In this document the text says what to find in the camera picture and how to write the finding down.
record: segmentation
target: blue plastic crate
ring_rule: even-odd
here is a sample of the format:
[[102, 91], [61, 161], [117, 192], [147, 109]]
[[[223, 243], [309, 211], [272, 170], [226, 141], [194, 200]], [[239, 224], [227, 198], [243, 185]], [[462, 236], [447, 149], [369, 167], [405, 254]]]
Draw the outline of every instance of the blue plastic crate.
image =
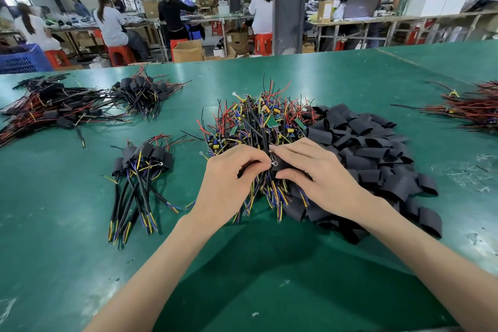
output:
[[47, 72], [54, 70], [40, 46], [37, 44], [21, 46], [29, 51], [0, 56], [0, 74]]

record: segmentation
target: pile of wires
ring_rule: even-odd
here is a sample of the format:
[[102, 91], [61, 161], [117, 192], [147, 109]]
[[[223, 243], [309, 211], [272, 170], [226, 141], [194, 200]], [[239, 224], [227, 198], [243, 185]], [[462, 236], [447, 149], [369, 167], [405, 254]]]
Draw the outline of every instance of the pile of wires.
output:
[[86, 143], [80, 130], [88, 122], [129, 122], [122, 115], [107, 112], [114, 102], [103, 89], [65, 87], [59, 83], [66, 74], [54, 77], [34, 77], [21, 81], [14, 89], [26, 88], [19, 100], [0, 109], [9, 117], [7, 126], [0, 130], [0, 147], [35, 131], [59, 126], [75, 129], [81, 144]]
[[447, 94], [442, 95], [446, 100], [445, 104], [425, 108], [399, 104], [392, 104], [392, 106], [416, 109], [421, 113], [444, 114], [448, 117], [460, 118], [468, 121], [461, 125], [465, 129], [498, 132], [498, 81], [478, 84], [476, 92], [465, 92], [461, 95], [444, 84], [433, 81], [426, 83], [437, 84], [449, 90]]
[[165, 80], [154, 82], [154, 79], [167, 75], [149, 77], [146, 67], [141, 67], [131, 77], [121, 79], [110, 89], [110, 96], [116, 104], [121, 104], [125, 115], [141, 114], [144, 118], [156, 118], [161, 111], [161, 102], [189, 83], [170, 83]]
[[150, 192], [174, 213], [178, 214], [181, 210], [158, 192], [154, 181], [162, 173], [173, 168], [170, 148], [192, 140], [183, 140], [184, 137], [170, 143], [170, 135], [159, 134], [138, 147], [128, 141], [127, 147], [122, 150], [122, 156], [115, 159], [113, 178], [104, 176], [115, 183], [115, 199], [108, 232], [109, 243], [120, 242], [120, 245], [125, 245], [138, 218], [147, 234], [158, 231], [150, 208]]
[[350, 220], [335, 216], [310, 200], [296, 184], [277, 179], [275, 173], [291, 167], [269, 151], [269, 145], [292, 143], [308, 137], [327, 151], [334, 153], [350, 175], [371, 193], [384, 197], [402, 215], [419, 223], [427, 232], [441, 237], [442, 222], [431, 209], [414, 199], [419, 193], [437, 195], [434, 180], [418, 173], [408, 152], [404, 135], [395, 134], [394, 122], [369, 113], [356, 114], [345, 104], [333, 107], [312, 106], [306, 99], [282, 97], [285, 90], [269, 90], [258, 97], [237, 96], [236, 102], [222, 105], [218, 100], [218, 115], [213, 125], [197, 121], [207, 143], [206, 159], [229, 148], [246, 144], [264, 150], [272, 160], [272, 168], [260, 174], [240, 210], [233, 217], [239, 223], [250, 216], [258, 196], [264, 196], [278, 221], [283, 214], [301, 222], [307, 216], [321, 227], [338, 229], [352, 243], [358, 243], [368, 233]]

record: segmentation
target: brown hair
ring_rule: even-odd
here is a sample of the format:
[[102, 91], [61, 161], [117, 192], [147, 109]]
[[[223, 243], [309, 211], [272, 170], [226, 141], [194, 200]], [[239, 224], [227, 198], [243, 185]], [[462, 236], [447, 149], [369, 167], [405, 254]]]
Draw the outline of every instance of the brown hair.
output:
[[99, 0], [99, 8], [96, 11], [96, 16], [103, 23], [103, 8], [110, 5], [110, 0]]
[[33, 25], [31, 25], [31, 19], [29, 18], [29, 15], [32, 14], [31, 8], [29, 8], [28, 4], [17, 3], [17, 9], [21, 13], [22, 22], [24, 23], [24, 26], [26, 27], [28, 33], [34, 34], [34, 28]]

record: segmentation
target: laptop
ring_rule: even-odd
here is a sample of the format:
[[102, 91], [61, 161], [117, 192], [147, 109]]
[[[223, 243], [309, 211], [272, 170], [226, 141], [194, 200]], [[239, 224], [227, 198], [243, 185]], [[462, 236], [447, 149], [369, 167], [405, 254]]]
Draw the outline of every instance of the laptop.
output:
[[345, 4], [344, 19], [372, 17], [381, 0], [348, 0]]

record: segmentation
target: green table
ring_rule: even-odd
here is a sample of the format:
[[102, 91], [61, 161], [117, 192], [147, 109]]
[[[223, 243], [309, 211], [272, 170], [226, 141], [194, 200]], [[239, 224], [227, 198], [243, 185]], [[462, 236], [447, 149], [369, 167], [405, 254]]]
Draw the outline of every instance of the green table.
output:
[[[439, 81], [457, 90], [498, 73], [498, 43], [412, 46], [382, 50], [151, 65], [149, 75], [193, 80], [163, 103], [157, 121], [50, 129], [0, 150], [0, 330], [77, 331], [161, 244], [179, 216], [157, 200], [160, 234], [135, 228], [123, 251], [107, 244], [114, 199], [109, 175], [120, 152], [161, 132], [198, 134], [196, 119], [217, 98], [258, 94], [265, 74], [286, 95], [317, 104], [345, 102], [399, 123], [411, 138], [419, 171], [433, 175], [440, 196], [423, 199], [444, 221], [442, 242], [498, 274], [496, 138], [457, 129], [457, 121], [390, 103], [441, 101]], [[66, 85], [109, 87], [136, 67], [73, 71]], [[0, 78], [0, 104], [17, 99], [11, 87], [30, 75]], [[159, 188], [172, 203], [197, 194], [206, 159], [201, 141], [175, 147], [175, 168]], [[10, 313], [2, 314], [11, 305]], [[227, 225], [208, 242], [171, 296], [157, 330], [273, 331], [421, 329], [455, 321], [420, 281], [375, 238], [352, 246], [309, 221], [276, 215], [266, 201], [251, 220]]]

